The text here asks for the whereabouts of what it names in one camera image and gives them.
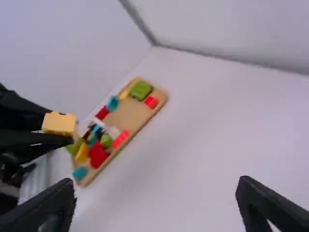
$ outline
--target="toy block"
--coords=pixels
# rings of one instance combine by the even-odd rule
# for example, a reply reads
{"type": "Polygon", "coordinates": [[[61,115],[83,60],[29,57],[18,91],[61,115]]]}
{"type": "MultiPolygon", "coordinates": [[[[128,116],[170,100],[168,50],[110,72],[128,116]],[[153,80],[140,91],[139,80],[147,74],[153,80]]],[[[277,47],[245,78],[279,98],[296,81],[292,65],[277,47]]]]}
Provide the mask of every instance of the toy block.
{"type": "Polygon", "coordinates": [[[123,131],[112,143],[113,149],[117,149],[129,137],[129,131],[123,131]]]}
{"type": "Polygon", "coordinates": [[[89,150],[88,155],[90,157],[90,165],[93,168],[98,168],[108,158],[108,154],[98,141],[89,150]]]}
{"type": "Polygon", "coordinates": [[[108,134],[102,135],[101,144],[104,148],[109,148],[112,146],[112,137],[108,134]]]}
{"type": "Polygon", "coordinates": [[[88,160],[88,145],[86,143],[82,143],[74,159],[79,163],[85,163],[88,160]]]}
{"type": "Polygon", "coordinates": [[[158,105],[158,99],[157,98],[154,98],[152,96],[149,96],[146,98],[146,100],[144,101],[144,103],[146,105],[148,105],[148,107],[150,109],[155,109],[155,107],[158,105]]]}
{"type": "Polygon", "coordinates": [[[91,132],[96,133],[98,130],[102,131],[102,127],[100,127],[98,124],[95,124],[91,132]]]}
{"type": "Polygon", "coordinates": [[[94,117],[93,119],[92,119],[92,122],[94,123],[94,124],[98,124],[100,127],[102,127],[102,128],[105,128],[105,123],[104,122],[102,122],[100,119],[98,119],[97,117],[94,117]]]}
{"type": "Polygon", "coordinates": [[[98,140],[101,140],[102,136],[104,134],[104,131],[102,130],[102,128],[100,130],[97,130],[95,133],[95,136],[98,140]]]}
{"type": "Polygon", "coordinates": [[[124,100],[128,97],[129,91],[126,89],[119,94],[119,100],[124,100]]]}
{"type": "Polygon", "coordinates": [[[75,179],[81,181],[82,179],[84,179],[87,173],[88,173],[88,170],[85,167],[79,167],[72,173],[72,175],[75,179]]]}
{"type": "Polygon", "coordinates": [[[111,96],[110,101],[108,102],[106,108],[110,112],[113,112],[117,109],[118,105],[119,105],[119,100],[115,96],[111,96]]]}
{"type": "Polygon", "coordinates": [[[113,140],[118,138],[119,135],[121,134],[121,131],[114,126],[106,127],[106,132],[112,137],[113,140]]]}
{"type": "Polygon", "coordinates": [[[91,130],[87,130],[86,133],[83,135],[84,140],[88,140],[88,137],[90,136],[91,130]]]}
{"type": "Polygon", "coordinates": [[[91,148],[96,143],[96,141],[98,141],[96,135],[92,134],[90,140],[88,140],[88,147],[91,148]]]}
{"type": "Polygon", "coordinates": [[[96,117],[100,120],[103,120],[108,114],[109,114],[109,110],[106,108],[106,106],[104,106],[97,114],[96,117]]]}
{"type": "Polygon", "coordinates": [[[60,134],[73,137],[76,117],[73,114],[62,115],[57,112],[46,113],[42,123],[44,133],[60,134]]]}
{"type": "Polygon", "coordinates": [[[153,86],[145,81],[137,82],[129,91],[131,97],[136,98],[139,101],[145,100],[145,98],[153,91],[153,86]]]}
{"type": "Polygon", "coordinates": [[[77,141],[72,144],[72,145],[68,145],[66,146],[66,149],[73,155],[76,156],[79,148],[81,147],[82,143],[84,142],[83,138],[78,138],[77,141]]]}

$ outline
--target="plastic block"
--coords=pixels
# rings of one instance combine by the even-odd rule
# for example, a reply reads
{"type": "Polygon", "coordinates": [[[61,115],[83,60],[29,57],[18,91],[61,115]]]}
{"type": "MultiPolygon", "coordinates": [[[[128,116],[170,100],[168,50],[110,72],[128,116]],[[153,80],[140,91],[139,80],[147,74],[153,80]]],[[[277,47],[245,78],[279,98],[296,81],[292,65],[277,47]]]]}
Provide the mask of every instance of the plastic block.
{"type": "Polygon", "coordinates": [[[129,131],[123,131],[117,139],[112,143],[113,149],[117,149],[127,138],[129,137],[129,131]]]}
{"type": "Polygon", "coordinates": [[[153,91],[152,85],[144,81],[137,82],[129,91],[131,97],[136,98],[139,101],[145,100],[145,98],[153,91]]]}
{"type": "Polygon", "coordinates": [[[90,140],[88,140],[88,147],[91,148],[98,141],[97,137],[92,134],[90,140]]]}
{"type": "Polygon", "coordinates": [[[98,141],[89,150],[88,155],[93,168],[98,168],[108,158],[108,154],[98,141]]]}
{"type": "Polygon", "coordinates": [[[93,119],[92,119],[92,122],[94,123],[94,124],[98,124],[100,127],[102,127],[102,128],[105,128],[105,123],[104,122],[102,122],[100,119],[98,119],[97,117],[94,117],[93,119]]]}
{"type": "Polygon", "coordinates": [[[85,163],[88,160],[88,145],[86,143],[82,143],[74,159],[79,163],[85,163]]]}
{"type": "Polygon", "coordinates": [[[124,100],[128,97],[129,95],[129,90],[124,90],[119,94],[119,100],[124,100]]]}
{"type": "Polygon", "coordinates": [[[108,134],[102,135],[101,144],[104,148],[109,148],[112,146],[112,137],[108,134]]]}
{"type": "Polygon", "coordinates": [[[47,113],[42,123],[44,133],[72,136],[76,127],[76,117],[73,114],[61,115],[58,112],[47,113]]]}
{"type": "Polygon", "coordinates": [[[88,137],[90,136],[91,130],[87,130],[86,133],[83,135],[84,140],[88,140],[88,137]]]}
{"type": "Polygon", "coordinates": [[[114,126],[106,127],[106,132],[112,137],[113,140],[118,138],[119,135],[121,134],[121,131],[114,126]]]}
{"type": "Polygon", "coordinates": [[[106,106],[104,106],[96,115],[96,118],[103,120],[108,114],[110,113],[110,111],[106,108],[106,106]]]}
{"type": "Polygon", "coordinates": [[[85,167],[79,167],[72,173],[72,175],[75,179],[81,181],[82,179],[84,179],[87,173],[88,173],[88,170],[85,167]]]}
{"type": "Polygon", "coordinates": [[[148,105],[150,109],[155,109],[155,107],[158,105],[158,99],[152,96],[149,96],[148,98],[146,98],[144,103],[148,105]]]}
{"type": "Polygon", "coordinates": [[[106,108],[110,111],[113,112],[117,109],[119,105],[119,100],[115,96],[111,96],[110,101],[108,102],[106,108]]]}
{"type": "Polygon", "coordinates": [[[83,138],[78,138],[77,141],[72,144],[72,145],[68,145],[66,146],[66,149],[73,155],[76,156],[79,148],[81,147],[82,143],[84,142],[83,138]]]}
{"type": "Polygon", "coordinates": [[[101,128],[100,130],[97,130],[97,131],[96,131],[95,136],[96,136],[96,138],[97,138],[98,140],[101,140],[103,134],[104,134],[104,131],[103,131],[102,128],[101,128]]]}
{"type": "Polygon", "coordinates": [[[98,124],[95,124],[91,131],[93,133],[96,133],[98,130],[102,131],[102,128],[98,124]]]}

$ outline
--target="green lego brick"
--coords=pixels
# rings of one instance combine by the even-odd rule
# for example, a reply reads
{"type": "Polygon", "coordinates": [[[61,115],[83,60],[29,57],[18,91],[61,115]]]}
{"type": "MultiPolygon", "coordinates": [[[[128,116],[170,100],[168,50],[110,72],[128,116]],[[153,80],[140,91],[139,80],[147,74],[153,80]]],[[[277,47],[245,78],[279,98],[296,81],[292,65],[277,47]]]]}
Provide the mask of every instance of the green lego brick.
{"type": "Polygon", "coordinates": [[[131,97],[143,101],[152,91],[152,85],[144,81],[139,81],[130,89],[129,94],[131,97]]]}
{"type": "Polygon", "coordinates": [[[83,138],[79,138],[74,144],[66,146],[66,149],[73,155],[76,156],[79,148],[84,142],[83,138]]]}
{"type": "Polygon", "coordinates": [[[109,148],[112,146],[112,137],[110,135],[104,134],[101,138],[101,144],[104,148],[109,148]]]}

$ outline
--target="wooden board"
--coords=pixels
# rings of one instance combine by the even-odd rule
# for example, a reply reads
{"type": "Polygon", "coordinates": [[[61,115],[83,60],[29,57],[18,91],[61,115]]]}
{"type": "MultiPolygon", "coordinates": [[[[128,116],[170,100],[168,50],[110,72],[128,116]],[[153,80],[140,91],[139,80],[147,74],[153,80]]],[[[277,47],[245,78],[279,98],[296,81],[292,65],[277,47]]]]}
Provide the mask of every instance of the wooden board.
{"type": "MultiPolygon", "coordinates": [[[[117,96],[119,97],[123,91],[129,90],[135,85],[136,82],[141,80],[142,79],[138,77],[131,80],[117,96]]],[[[117,149],[112,150],[109,157],[98,169],[92,168],[89,161],[86,163],[78,163],[74,160],[74,158],[72,158],[74,170],[81,166],[88,169],[88,174],[85,178],[81,181],[75,180],[77,185],[86,187],[90,184],[96,176],[119,154],[119,152],[137,134],[137,132],[141,130],[143,126],[163,107],[168,99],[166,92],[156,88],[155,86],[150,96],[158,99],[158,105],[155,109],[149,108],[143,101],[138,101],[137,99],[128,96],[127,98],[120,100],[117,109],[114,112],[109,113],[103,119],[104,124],[107,126],[115,126],[120,131],[129,131],[129,137],[117,149]]]]}

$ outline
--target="yellow lego brick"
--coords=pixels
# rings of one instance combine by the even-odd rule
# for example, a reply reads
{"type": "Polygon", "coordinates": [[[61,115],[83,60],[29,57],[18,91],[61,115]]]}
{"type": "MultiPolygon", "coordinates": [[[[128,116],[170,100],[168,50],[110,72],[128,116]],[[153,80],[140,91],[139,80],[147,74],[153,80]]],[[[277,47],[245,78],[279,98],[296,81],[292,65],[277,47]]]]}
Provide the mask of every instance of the yellow lego brick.
{"type": "Polygon", "coordinates": [[[126,99],[127,98],[127,96],[129,95],[129,90],[124,90],[124,91],[122,91],[121,93],[120,93],[120,95],[119,95],[119,99],[120,100],[123,100],[123,99],[126,99]]]}
{"type": "Polygon", "coordinates": [[[86,143],[82,143],[74,159],[79,163],[85,163],[88,160],[88,145],[86,143]]]}
{"type": "Polygon", "coordinates": [[[44,133],[74,135],[76,128],[76,117],[73,114],[61,115],[57,112],[45,114],[42,123],[42,131],[44,133]]]}

